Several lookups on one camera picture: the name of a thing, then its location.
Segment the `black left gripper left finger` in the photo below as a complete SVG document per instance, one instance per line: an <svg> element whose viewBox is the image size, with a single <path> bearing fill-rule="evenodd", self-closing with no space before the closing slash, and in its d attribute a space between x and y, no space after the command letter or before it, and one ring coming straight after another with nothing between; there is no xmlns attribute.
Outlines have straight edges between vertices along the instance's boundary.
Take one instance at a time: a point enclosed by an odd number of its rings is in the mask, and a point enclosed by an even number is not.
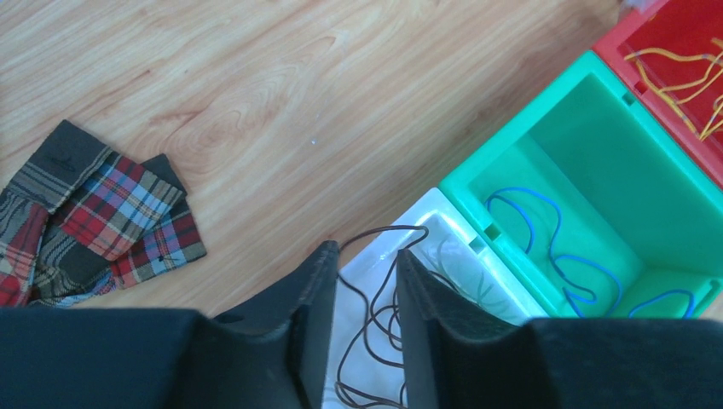
<svg viewBox="0 0 723 409"><path fill-rule="evenodd" d="M320 408L338 277L322 242L267 289L197 320L175 381L177 408Z"/></svg>

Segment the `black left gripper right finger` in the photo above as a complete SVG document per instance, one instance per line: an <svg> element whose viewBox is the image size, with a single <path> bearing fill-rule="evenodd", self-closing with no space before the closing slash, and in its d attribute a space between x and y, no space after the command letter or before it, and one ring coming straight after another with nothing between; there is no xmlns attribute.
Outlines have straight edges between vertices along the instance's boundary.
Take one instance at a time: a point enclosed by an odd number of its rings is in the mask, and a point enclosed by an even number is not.
<svg viewBox="0 0 723 409"><path fill-rule="evenodd" d="M412 408L719 408L713 320L532 319L512 325L396 257Z"/></svg>

